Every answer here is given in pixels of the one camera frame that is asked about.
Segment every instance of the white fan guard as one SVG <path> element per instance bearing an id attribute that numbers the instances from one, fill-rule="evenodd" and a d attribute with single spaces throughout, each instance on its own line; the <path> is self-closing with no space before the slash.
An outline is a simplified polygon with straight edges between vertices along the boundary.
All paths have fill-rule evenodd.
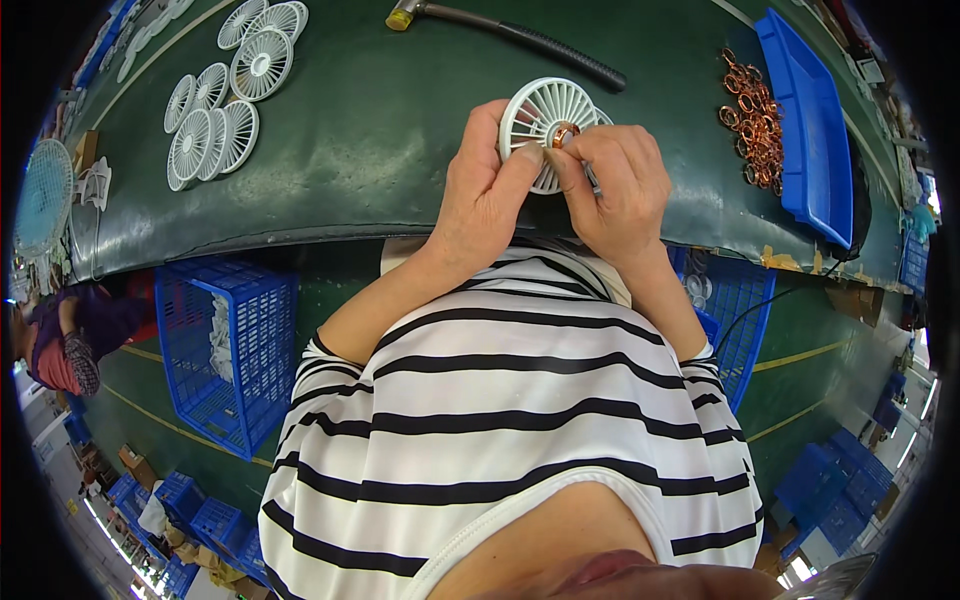
<path id="1" fill-rule="evenodd" d="M 241 100 L 263 100 L 287 79 L 293 60 L 294 45 L 285 34 L 265 29 L 248 36 L 230 64 L 230 87 Z"/>
<path id="2" fill-rule="evenodd" d="M 174 136 L 174 175 L 185 181 L 197 177 L 213 150 L 212 137 L 210 112 L 191 110 Z"/>
<path id="3" fill-rule="evenodd" d="M 193 0 L 175 0 L 171 2 L 170 6 L 170 16 L 175 19 L 179 19 L 190 8 L 190 5 L 193 4 Z"/>
<path id="4" fill-rule="evenodd" d="M 214 62 L 197 76 L 197 94 L 193 99 L 194 108 L 213 110 L 227 97 L 227 66 Z"/>
<path id="5" fill-rule="evenodd" d="M 167 28 L 167 25 L 170 24 L 170 21 L 173 20 L 173 14 L 170 12 L 170 7 L 167 7 L 160 13 L 154 21 L 150 24 L 150 35 L 152 37 L 157 37 L 160 35 L 164 29 Z"/>
<path id="6" fill-rule="evenodd" d="M 251 36 L 268 29 L 283 32 L 290 38 L 291 43 L 295 42 L 300 36 L 300 32 L 303 31 L 302 22 L 300 9 L 297 7 L 289 3 L 274 4 L 256 16 L 253 23 L 244 32 L 243 43 L 246 43 Z"/>
<path id="7" fill-rule="evenodd" d="M 140 52 L 150 43 L 151 37 L 153 37 L 153 35 L 150 33 L 150 26 L 141 27 L 136 34 L 133 35 L 133 41 L 130 42 L 130 49 L 135 53 Z"/>
<path id="8" fill-rule="evenodd" d="M 120 65 L 120 70 L 117 71 L 117 82 L 121 84 L 125 79 L 127 79 L 127 74 L 130 73 L 130 69 L 133 66 L 133 60 L 136 58 L 136 53 L 123 59 L 123 64 Z"/>
<path id="9" fill-rule="evenodd" d="M 186 187 L 187 181 L 180 179 L 174 173 L 174 146 L 175 143 L 170 142 L 170 152 L 167 153 L 167 185 L 173 191 L 179 192 Z"/>
<path id="10" fill-rule="evenodd" d="M 170 100 L 167 101 L 167 109 L 163 113 L 163 130 L 167 133 L 173 133 L 180 128 L 183 119 L 193 107 L 193 100 L 197 93 L 197 80 L 193 75 L 184 75 L 177 82 L 174 91 L 170 94 Z"/>
<path id="11" fill-rule="evenodd" d="M 231 12 L 217 34 L 217 45 L 220 49 L 232 50 L 239 46 L 247 27 L 269 6 L 267 0 L 247 0 Z"/>
<path id="12" fill-rule="evenodd" d="M 596 124 L 593 102 L 579 85 L 559 77 L 533 80 L 514 95 L 500 120 L 500 158 L 506 160 L 513 150 L 531 141 L 544 148 L 562 148 L 574 135 Z M 530 191 L 560 191 L 560 181 L 549 164 L 543 164 Z"/>
<path id="13" fill-rule="evenodd" d="M 613 120 L 607 116 L 606 112 L 597 107 L 593 107 L 593 109 L 597 111 L 597 125 L 613 125 Z M 589 179 L 593 185 L 593 193 L 599 196 L 601 194 L 600 183 L 597 181 L 597 177 L 593 175 L 593 168 L 587 165 L 584 171 L 587 172 L 587 179 Z"/>
<path id="14" fill-rule="evenodd" d="M 260 115 L 246 100 L 234 100 L 224 107 L 224 112 L 233 127 L 233 138 L 224 150 L 227 158 L 221 173 L 232 173 L 247 160 L 256 144 L 256 137 L 260 134 Z"/>
<path id="15" fill-rule="evenodd" d="M 63 233 L 73 198 L 70 153 L 56 139 L 36 144 L 27 163 L 13 221 L 13 246 L 25 258 L 50 249 Z"/>
<path id="16" fill-rule="evenodd" d="M 200 181 L 210 181 L 220 175 L 224 168 L 224 162 L 227 161 L 227 153 L 224 152 L 224 148 L 233 139 L 233 123 L 222 108 L 215 108 L 210 111 L 210 124 L 213 127 L 211 134 L 212 148 L 210 149 L 210 156 L 206 158 L 206 161 L 200 167 L 200 172 L 197 173 L 197 179 Z"/>

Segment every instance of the blue plastic tray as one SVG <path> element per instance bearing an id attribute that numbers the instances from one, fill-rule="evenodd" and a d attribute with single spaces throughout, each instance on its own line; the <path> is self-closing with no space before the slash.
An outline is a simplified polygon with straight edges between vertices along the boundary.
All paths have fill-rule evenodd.
<path id="1" fill-rule="evenodd" d="M 783 105 L 783 196 L 797 221 L 850 248 L 853 174 L 840 97 L 817 55 L 773 9 L 756 22 L 774 97 Z"/>

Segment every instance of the striped shirt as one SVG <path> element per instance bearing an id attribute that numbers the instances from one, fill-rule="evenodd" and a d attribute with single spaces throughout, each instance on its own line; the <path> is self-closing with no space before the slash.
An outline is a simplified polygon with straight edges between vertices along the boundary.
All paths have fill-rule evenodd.
<path id="1" fill-rule="evenodd" d="M 583 481 L 620 497 L 659 563 L 752 566 L 762 508 L 715 361 L 678 364 L 610 293 L 568 252 L 510 247 L 366 367 L 314 336 L 259 515 L 277 593 L 425 598 Z"/>

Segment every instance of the factory floor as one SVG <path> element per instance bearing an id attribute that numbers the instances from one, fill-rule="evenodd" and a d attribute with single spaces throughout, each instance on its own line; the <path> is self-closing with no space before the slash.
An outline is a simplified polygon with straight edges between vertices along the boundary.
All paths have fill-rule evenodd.
<path id="1" fill-rule="evenodd" d="M 317 325 L 378 275 L 381 241 L 327 242 L 275 255 L 300 273 L 297 346 Z M 894 357 L 909 340 L 898 329 L 902 296 L 887 292 L 880 321 L 869 327 L 833 310 L 816 277 L 780 272 L 777 292 L 795 293 L 771 307 L 760 354 L 737 417 L 754 457 L 765 503 L 803 446 L 822 442 L 840 423 L 872 413 Z M 193 476 L 209 495 L 255 516 L 270 474 L 278 431 L 254 462 L 208 442 L 173 410 L 157 338 L 126 347 L 101 363 L 103 387 L 86 401 L 94 440 L 122 469 L 129 444 L 159 477 Z"/>

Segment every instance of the cable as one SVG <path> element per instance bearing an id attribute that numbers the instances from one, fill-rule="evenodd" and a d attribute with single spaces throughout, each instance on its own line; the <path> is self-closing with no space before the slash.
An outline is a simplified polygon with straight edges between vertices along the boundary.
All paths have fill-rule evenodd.
<path id="1" fill-rule="evenodd" d="M 837 267 L 839 267 L 840 265 L 842 265 L 842 264 L 845 263 L 845 262 L 847 262 L 847 261 L 846 261 L 846 260 L 838 260 L 837 263 L 836 263 L 835 265 L 833 265 L 832 267 L 830 267 L 829 271 L 827 271 L 826 273 L 824 273 L 822 276 L 824 276 L 824 277 L 829 277 L 831 273 L 833 273 L 834 271 L 836 271 Z M 800 289 L 800 288 L 792 287 L 792 288 L 790 288 L 789 290 L 785 290 L 785 291 L 783 291 L 783 292 L 780 292 L 779 294 L 776 294 L 775 296 L 773 296 L 773 297 L 770 298 L 769 300 L 764 300 L 763 302 L 760 302 L 759 304 L 755 304 L 755 305 L 751 306 L 750 308 L 748 308 L 747 310 L 745 310 L 745 311 L 743 311 L 742 313 L 740 313 L 740 314 L 737 316 L 737 318 L 733 320 L 733 324 L 730 325 L 730 327 L 727 329 L 727 332 L 723 334 L 723 337 L 722 337 L 722 338 L 720 338 L 720 343 L 717 344 L 717 345 L 716 345 L 716 348 L 713 349 L 713 354 L 710 356 L 710 358 L 711 358 L 711 359 L 714 359 L 714 358 L 717 357 L 718 354 L 720 354 L 720 349 L 727 343 L 727 340 L 730 339 L 730 334 L 731 334 L 731 333 L 733 332 L 733 330 L 736 328 L 737 324 L 740 323 L 741 321 L 743 321 L 744 317 L 746 317 L 746 316 L 749 315 L 750 313 L 754 312 L 754 311 L 757 310 L 758 308 L 761 308 L 761 307 L 763 307 L 763 306 L 766 306 L 767 304 L 770 304 L 770 303 L 774 302 L 775 300 L 779 300 L 779 299 L 783 298 L 783 297 L 786 296 L 787 294 L 793 294 L 794 292 L 796 292 L 796 291 L 799 290 L 799 289 Z"/>

